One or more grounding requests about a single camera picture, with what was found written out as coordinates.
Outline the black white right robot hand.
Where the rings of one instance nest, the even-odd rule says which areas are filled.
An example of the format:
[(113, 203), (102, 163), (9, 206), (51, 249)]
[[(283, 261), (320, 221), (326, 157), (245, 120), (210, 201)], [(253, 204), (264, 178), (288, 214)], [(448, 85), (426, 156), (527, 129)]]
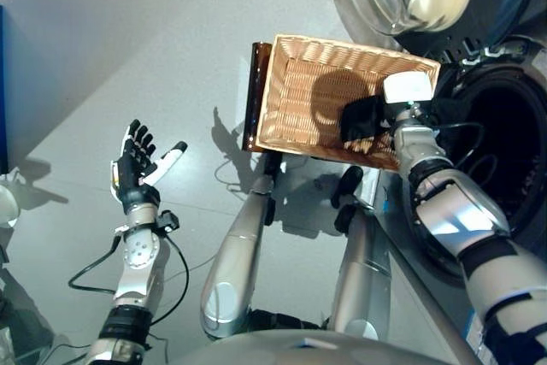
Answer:
[(384, 118), (393, 124), (397, 116), (420, 103), (433, 100), (434, 88), (429, 76), (420, 71), (388, 75), (382, 83)]

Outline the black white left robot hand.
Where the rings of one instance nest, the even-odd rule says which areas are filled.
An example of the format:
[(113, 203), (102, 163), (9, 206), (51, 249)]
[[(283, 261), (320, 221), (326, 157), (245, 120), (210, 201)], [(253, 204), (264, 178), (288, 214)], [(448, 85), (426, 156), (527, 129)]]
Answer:
[(133, 120), (121, 140), (120, 156), (110, 163), (110, 190), (125, 215), (143, 204), (159, 206), (161, 195), (155, 185), (188, 147), (186, 142), (179, 141), (163, 156), (153, 160), (156, 146), (152, 141), (153, 134), (149, 128), (140, 120)]

